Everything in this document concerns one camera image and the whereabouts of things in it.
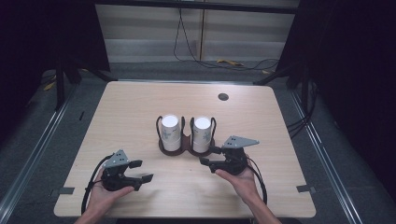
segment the metal bracket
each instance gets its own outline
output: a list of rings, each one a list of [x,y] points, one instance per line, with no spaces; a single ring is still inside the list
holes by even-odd
[[[309,191],[310,194],[314,194],[314,193],[317,192],[317,190],[315,189],[315,187],[309,187],[308,185],[301,185],[301,186],[297,186],[296,188],[297,188],[297,191],[298,191],[299,193]]]
[[[116,153],[114,153],[113,156],[110,159],[108,159],[108,161],[106,161],[103,164],[103,167],[111,168],[115,166],[125,165],[128,163],[129,163],[128,157],[126,157],[125,152],[122,149],[120,149]]]
[[[260,142],[258,140],[248,139],[244,137],[238,137],[231,135],[227,141],[223,144],[223,148],[239,148],[239,147],[249,147],[257,145]]]
[[[49,196],[50,197],[58,197],[61,194],[73,194],[75,188],[60,188],[60,189],[53,189]]]

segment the dark brown cup holder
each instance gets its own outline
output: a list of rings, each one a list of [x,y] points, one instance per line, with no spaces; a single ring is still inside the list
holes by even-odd
[[[191,119],[191,122],[190,122],[190,126],[191,126],[191,135],[186,136],[186,135],[183,133],[184,126],[185,126],[185,124],[186,124],[186,120],[184,120],[184,117],[181,117],[181,127],[180,127],[180,148],[178,148],[178,149],[175,150],[175,151],[168,151],[168,150],[166,150],[166,149],[163,147],[163,140],[161,139],[160,128],[159,128],[159,126],[158,126],[158,121],[160,121],[160,119],[162,119],[162,118],[163,118],[162,116],[159,116],[159,117],[157,118],[156,127],[157,127],[157,134],[158,134],[158,137],[159,137],[158,147],[160,148],[160,151],[161,151],[163,154],[165,154],[166,156],[178,156],[178,155],[181,155],[184,151],[187,150],[187,151],[190,152],[191,155],[196,156],[196,157],[205,157],[205,156],[210,155],[211,152],[209,151],[209,149],[208,149],[207,151],[205,151],[205,152],[202,152],[202,153],[193,150],[193,144],[192,144],[191,139],[193,139],[193,130],[192,130],[192,127],[193,127],[193,126],[192,126],[192,125],[193,125],[193,123],[194,123],[194,118],[192,118],[192,119]],[[215,139],[214,139],[213,137],[214,137],[214,135],[215,135],[215,130],[216,130],[216,125],[217,125],[217,123],[216,123],[216,120],[215,120],[214,118],[211,119],[211,123],[212,123],[213,131],[212,131],[212,138],[211,138],[211,140],[210,140],[210,144],[209,144],[209,145],[213,147],[213,146],[215,146]]]

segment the gray carpet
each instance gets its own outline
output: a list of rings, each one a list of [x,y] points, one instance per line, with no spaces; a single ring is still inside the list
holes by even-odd
[[[253,66],[256,63],[245,63]],[[204,68],[196,63],[113,63],[110,76],[123,79],[229,81],[252,82],[263,79],[261,71],[229,71]],[[83,75],[76,94],[70,101],[43,158],[22,194],[8,223],[72,223],[75,218],[56,217],[53,207],[57,198],[50,196],[53,189],[61,188],[77,155],[99,103],[106,83],[87,73]],[[285,78],[271,82],[276,99],[287,124],[299,119]],[[10,134],[0,150],[0,197],[3,198],[12,181],[28,159],[36,142],[46,128],[56,104],[56,90],[37,90],[18,129]],[[376,180],[373,172],[353,150],[332,120],[326,105],[318,98],[313,123],[328,150],[332,162],[355,203],[363,223],[396,223],[396,207]],[[300,219],[302,223],[349,223],[332,189],[329,178],[314,150],[309,136],[302,130],[292,139],[297,157],[308,186],[315,187],[312,195],[317,214]],[[103,223],[115,223],[105,219]]]

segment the black cable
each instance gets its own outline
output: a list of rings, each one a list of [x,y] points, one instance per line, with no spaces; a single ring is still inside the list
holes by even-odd
[[[227,155],[229,158],[233,159],[233,161],[237,161],[243,165],[246,165],[246,167],[251,170],[253,172],[253,174],[257,177],[257,179],[259,180],[260,183],[260,187],[262,188],[262,201],[267,204],[268,203],[268,196],[267,196],[267,189],[265,187],[264,181],[262,179],[262,173],[260,172],[259,166],[257,166],[256,162],[254,160],[252,160],[249,157],[246,157],[248,160],[252,161],[254,163],[254,165],[256,166],[256,170],[254,170],[253,167],[251,167],[249,164],[244,164],[241,162],[241,160],[239,160],[238,158],[236,158],[233,155]]]
[[[275,67],[278,64],[278,62],[279,62],[279,59],[264,59],[264,60],[261,60],[259,63],[257,63],[254,67],[245,67],[245,66],[243,66],[243,67],[233,67],[233,66],[220,66],[220,65],[217,65],[217,64],[213,64],[213,63],[205,63],[205,62],[202,62],[202,61],[198,61],[198,60],[195,59],[195,57],[194,57],[194,55],[192,53],[192,50],[190,48],[189,39],[187,37],[186,29],[184,27],[183,18],[182,18],[182,15],[181,15],[181,8],[178,9],[178,13],[179,13],[179,20],[178,20],[177,35],[176,35],[176,40],[175,40],[175,45],[174,45],[174,56],[175,56],[176,59],[178,59],[181,62],[196,62],[196,63],[200,64],[201,66],[203,66],[205,68],[224,68],[224,69],[229,69],[229,70],[234,70],[234,71],[248,71],[248,70],[269,69],[269,68]],[[184,36],[185,36],[185,39],[186,39],[187,47],[189,49],[190,55],[193,58],[193,60],[181,60],[176,55],[178,31],[180,29],[180,24],[181,24],[181,26],[183,28],[183,32],[184,32]],[[261,63],[268,62],[268,61],[276,61],[276,62],[274,64],[272,64],[271,66],[268,66],[268,67],[257,68],[257,67],[259,67],[259,65]]]
[[[90,180],[90,182],[88,183],[87,188],[85,188],[85,194],[84,194],[84,198],[82,199],[82,204],[81,204],[81,214],[84,214],[85,209],[87,208],[88,197],[90,196],[91,189],[92,189],[93,185],[96,184],[96,183],[98,183],[98,182],[100,182],[100,181],[102,181],[102,180],[99,180],[99,181],[93,182],[93,179],[95,178],[96,173],[97,173],[98,170],[99,170],[99,167],[102,165],[103,162],[105,162],[106,160],[110,159],[113,155],[114,155],[114,153],[113,153],[112,155],[109,155],[109,156],[104,157],[104,158],[98,163],[98,165],[96,166],[95,170],[93,171],[93,174],[92,174],[92,176],[91,176],[91,180]]]
[[[321,45],[321,43],[322,43],[322,41],[323,41],[323,38],[324,38],[325,33],[326,33],[326,30],[327,30],[327,28],[328,28],[328,26],[329,26],[329,23],[330,23],[331,19],[332,19],[332,14],[333,14],[333,12],[334,12],[334,10],[335,10],[335,8],[336,8],[338,2],[339,2],[339,0],[336,0],[336,1],[335,1],[335,3],[332,5],[332,9],[331,9],[330,13],[327,15],[327,18],[325,19],[326,21],[325,21],[324,29],[322,30],[322,32],[321,32],[321,34],[320,34],[320,38],[319,38],[319,42],[318,42],[318,46],[319,46],[319,47],[320,47],[320,45]],[[293,124],[288,125],[288,128],[289,128],[289,126],[294,126],[294,125],[298,124],[299,122],[301,122],[301,121],[303,121],[303,120],[305,120],[305,118],[302,118],[302,119],[300,119],[300,120],[294,122]]]
[[[290,139],[294,138],[306,126],[306,124],[312,118],[312,115],[313,115],[314,109],[315,109],[315,105],[316,105],[316,100],[317,100],[317,97],[318,97],[318,87],[316,85],[314,85],[314,82],[311,82],[311,97],[312,97],[312,106],[311,106],[311,109],[309,110],[309,112],[305,115],[305,117],[303,117],[302,119],[292,123],[291,125],[288,125],[288,128],[290,128],[290,127],[295,126],[296,124],[301,122],[297,127],[289,130],[289,133],[292,133],[292,132],[297,130],[297,132],[294,133],[290,137]]]

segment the wooden table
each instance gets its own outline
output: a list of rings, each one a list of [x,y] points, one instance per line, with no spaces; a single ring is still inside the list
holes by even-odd
[[[229,96],[221,101],[220,93]],[[258,163],[268,192],[268,206],[278,217],[312,217],[316,213],[305,185],[288,130],[269,87],[110,82],[93,116],[73,167],[64,184],[75,188],[72,195],[60,195],[54,213],[78,217],[84,189],[97,163],[122,148],[129,160],[142,160],[140,168],[126,176],[154,174],[152,181],[115,203],[109,217],[252,217],[231,184],[210,173],[188,151],[168,157],[158,148],[156,119],[166,114],[214,117],[216,145],[230,135],[259,140],[245,147]],[[191,130],[186,125],[185,134]],[[211,160],[224,161],[220,155]]]

